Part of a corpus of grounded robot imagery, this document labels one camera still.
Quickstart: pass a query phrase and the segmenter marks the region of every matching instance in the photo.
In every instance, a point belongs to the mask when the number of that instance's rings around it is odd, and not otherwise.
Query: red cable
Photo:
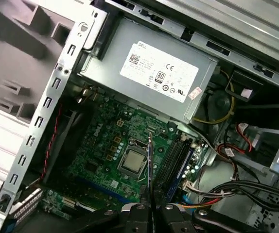
[[[57,126],[58,126],[58,120],[59,120],[59,117],[61,115],[61,110],[62,110],[62,104],[60,105],[59,109],[58,109],[58,113],[57,113],[57,116],[55,118],[55,126],[54,126],[54,132],[52,134],[52,137],[51,137],[51,140],[49,142],[49,146],[48,146],[48,149],[47,149],[47,152],[46,152],[46,159],[44,161],[44,167],[43,167],[43,172],[41,174],[41,177],[40,179],[42,180],[44,178],[44,176],[46,175],[47,173],[47,167],[48,167],[48,159],[50,157],[50,151],[51,151],[51,147],[52,147],[52,143],[53,141],[55,140],[55,137],[57,135]]]
[[[243,132],[240,131],[239,125],[238,125],[238,124],[236,124],[236,131],[237,131],[237,133],[238,133],[241,137],[243,137],[243,138],[245,139],[245,141],[247,141],[247,143],[248,143],[248,145],[249,145],[248,152],[251,152],[251,151],[252,151],[252,143],[251,143],[251,141],[243,134]]]

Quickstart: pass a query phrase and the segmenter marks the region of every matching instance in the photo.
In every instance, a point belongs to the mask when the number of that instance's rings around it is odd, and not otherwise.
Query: small label
[[[228,157],[235,157],[235,154],[233,153],[231,148],[225,148],[225,153]]]
[[[118,184],[119,184],[118,181],[113,180],[112,183],[111,183],[111,185],[110,185],[110,187],[117,188],[117,187],[118,187]]]
[[[248,99],[248,98],[250,98],[252,92],[253,92],[253,90],[244,88],[243,91],[241,92],[241,96]]]
[[[202,90],[200,89],[200,87],[196,87],[196,88],[188,95],[188,97],[189,97],[191,100],[194,100],[201,92],[202,92]]]
[[[240,123],[240,124],[238,125],[238,127],[239,127],[240,132],[241,132],[241,133],[244,133],[245,129],[248,127],[248,124],[246,124],[246,123]]]

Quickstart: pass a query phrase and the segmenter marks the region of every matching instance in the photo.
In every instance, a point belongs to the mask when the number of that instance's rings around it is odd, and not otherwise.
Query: metal bracket
[[[63,94],[63,91],[75,69],[75,64],[84,44],[93,45],[99,31],[94,30],[94,25],[100,28],[105,21],[107,13],[88,3],[85,3],[79,14],[79,20],[74,24],[62,53],[50,76],[48,84],[40,99],[40,103],[32,118],[27,135],[17,153],[8,177],[0,189],[0,230],[6,220],[12,205],[17,197],[17,192],[33,158],[39,141],[46,129],[50,117]]]

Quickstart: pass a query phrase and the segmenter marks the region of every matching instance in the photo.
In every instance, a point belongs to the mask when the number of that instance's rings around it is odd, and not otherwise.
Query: green circuit board
[[[139,201],[140,187],[147,184],[147,167],[138,178],[121,172],[118,167],[130,140],[147,145],[149,132],[153,134],[156,174],[168,146],[176,137],[175,129],[170,130],[167,123],[115,100],[100,101],[98,112],[65,175],[83,179],[88,185],[93,183],[122,200]]]
[[[68,220],[71,219],[71,215],[63,212],[63,207],[65,206],[63,197],[52,190],[45,191],[40,205],[45,212],[56,214]]]

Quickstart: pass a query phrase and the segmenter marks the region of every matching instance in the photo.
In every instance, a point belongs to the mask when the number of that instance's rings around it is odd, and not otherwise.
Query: chip
[[[138,179],[147,165],[147,153],[138,145],[128,145],[119,165],[118,170],[123,174]]]
[[[108,155],[106,156],[106,159],[107,159],[108,161],[112,161],[112,156],[108,154]]]
[[[119,138],[119,137],[115,137],[114,142],[116,142],[116,143],[120,143],[120,142],[121,142],[121,138]]]
[[[88,170],[88,171],[91,171],[91,172],[95,173],[97,168],[98,168],[97,165],[95,165],[91,162],[86,163],[86,170]]]
[[[142,167],[144,159],[145,156],[143,156],[142,154],[137,153],[134,150],[129,150],[123,163],[123,167],[133,171],[134,173],[138,173],[140,171],[140,168]]]
[[[111,146],[110,151],[116,152],[116,150],[117,150],[117,147]]]

